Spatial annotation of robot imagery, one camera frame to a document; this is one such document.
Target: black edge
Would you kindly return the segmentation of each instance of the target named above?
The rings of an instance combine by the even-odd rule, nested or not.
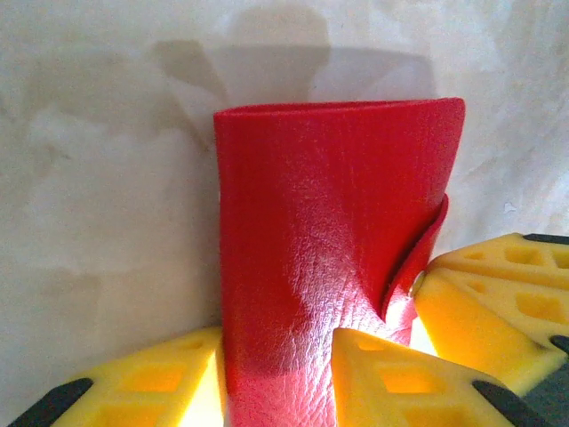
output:
[[[92,384],[92,379],[80,378],[51,389],[8,427],[49,427],[72,407]]]
[[[553,427],[513,391],[481,380],[473,381],[472,386],[515,427]]]
[[[553,335],[549,338],[549,341],[560,350],[563,350],[565,353],[569,354],[569,336]]]
[[[558,245],[569,245],[569,236],[552,236],[550,234],[527,234],[525,240],[542,243],[557,243]]]

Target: square hole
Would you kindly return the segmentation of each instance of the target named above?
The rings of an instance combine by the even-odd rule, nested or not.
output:
[[[466,284],[479,294],[484,294],[486,292],[486,285],[479,280],[470,280]]]
[[[404,410],[410,427],[476,427],[476,423],[460,407],[409,407]]]
[[[445,392],[445,384],[424,367],[380,367],[380,378],[394,394],[434,394]]]
[[[553,251],[552,255],[559,269],[569,269],[569,252]]]
[[[180,385],[186,369],[183,365],[150,365],[140,367],[121,384],[119,390],[173,393]]]
[[[516,264],[545,265],[540,251],[529,247],[507,247],[504,256],[506,260]]]
[[[557,298],[539,294],[517,294],[516,304],[522,313],[531,318],[540,318],[562,325],[567,323],[563,305]]]
[[[100,410],[92,427],[155,427],[163,413],[161,405],[109,405]]]

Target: red leather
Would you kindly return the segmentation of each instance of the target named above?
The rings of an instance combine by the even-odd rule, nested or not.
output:
[[[410,319],[378,312],[426,264],[463,119],[460,99],[215,115],[233,426],[335,425],[335,327],[408,342]]]
[[[415,243],[381,299],[380,317],[388,325],[410,325],[417,311],[409,295],[415,279],[429,262],[433,246],[448,212],[448,196],[445,195],[437,218]]]

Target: yellow foam block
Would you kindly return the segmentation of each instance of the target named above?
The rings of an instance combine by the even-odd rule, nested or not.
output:
[[[524,394],[560,368],[566,355],[534,341],[509,321],[516,291],[502,281],[498,284],[502,288],[496,286],[496,299],[490,302],[492,297],[485,298],[488,281],[448,269],[431,270],[415,295],[415,307],[439,357],[485,372]]]
[[[488,375],[349,329],[336,329],[339,427],[511,427],[472,387]]]
[[[443,254],[428,271],[440,267],[569,290],[569,246],[530,241],[521,234]]]
[[[54,427],[222,426],[220,328],[208,328],[83,372],[93,386]]]
[[[445,280],[538,344],[556,349],[549,338],[569,336],[569,291],[446,269]]]

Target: red leather wallet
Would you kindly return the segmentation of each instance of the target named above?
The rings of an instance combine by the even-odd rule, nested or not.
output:
[[[408,343],[463,120],[460,99],[215,115],[233,426],[335,425],[335,327]]]

